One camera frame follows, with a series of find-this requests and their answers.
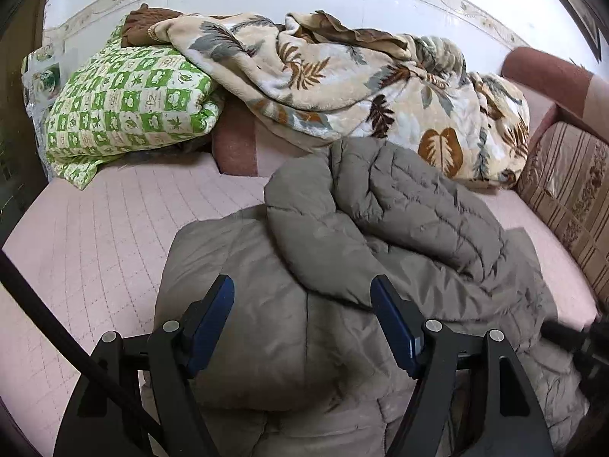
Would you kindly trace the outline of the grey-brown hooded puffer jacket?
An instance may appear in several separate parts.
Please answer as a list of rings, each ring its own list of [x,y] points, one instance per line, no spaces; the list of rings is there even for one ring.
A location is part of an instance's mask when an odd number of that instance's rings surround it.
[[[175,236],[155,308],[163,324],[228,275],[235,300],[192,382],[223,456],[382,456],[415,383],[371,310],[385,275],[456,332],[503,331],[555,450],[587,409],[569,356],[543,342],[556,313],[531,240],[415,152],[346,138],[287,161],[263,204]]]

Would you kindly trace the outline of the pink quilted mattress cover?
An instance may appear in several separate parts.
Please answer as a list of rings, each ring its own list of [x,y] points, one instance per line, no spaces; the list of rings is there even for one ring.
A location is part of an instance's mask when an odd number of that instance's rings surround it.
[[[4,245],[86,349],[114,330],[147,333],[177,230],[263,200],[262,177],[226,176],[209,154],[124,158],[77,189],[55,179]],[[33,448],[51,455],[77,372],[8,295],[1,298],[1,397]]]

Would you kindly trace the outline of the striped brown sofa cushion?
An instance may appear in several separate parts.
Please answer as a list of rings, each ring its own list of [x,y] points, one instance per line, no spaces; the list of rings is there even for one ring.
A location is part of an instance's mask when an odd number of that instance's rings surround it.
[[[528,157],[517,192],[608,302],[608,146],[566,122],[550,126]]]

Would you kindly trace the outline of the maroon pink sofa backrest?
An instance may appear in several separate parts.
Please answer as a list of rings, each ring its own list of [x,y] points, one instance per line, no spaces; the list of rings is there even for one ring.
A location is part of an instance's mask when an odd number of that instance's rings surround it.
[[[608,82],[600,75],[534,48],[515,48],[503,62],[501,76],[528,101],[534,147],[553,124],[566,122],[600,141],[608,140]]]

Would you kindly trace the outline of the green checked pillow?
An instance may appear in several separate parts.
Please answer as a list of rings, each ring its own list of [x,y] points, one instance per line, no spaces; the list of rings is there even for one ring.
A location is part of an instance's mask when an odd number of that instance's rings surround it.
[[[204,137],[224,107],[219,86],[170,45],[105,46],[72,73],[45,120],[54,176],[84,189],[100,165]]]

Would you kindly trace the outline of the leaf-patterned fleece blanket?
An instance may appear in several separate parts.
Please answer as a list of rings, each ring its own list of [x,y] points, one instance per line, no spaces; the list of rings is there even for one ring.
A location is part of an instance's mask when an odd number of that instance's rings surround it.
[[[121,36],[172,46],[305,151],[348,136],[386,139],[476,187],[514,186],[528,160],[522,91],[469,70],[446,38],[350,29],[320,10],[277,23],[151,6],[131,11]]]

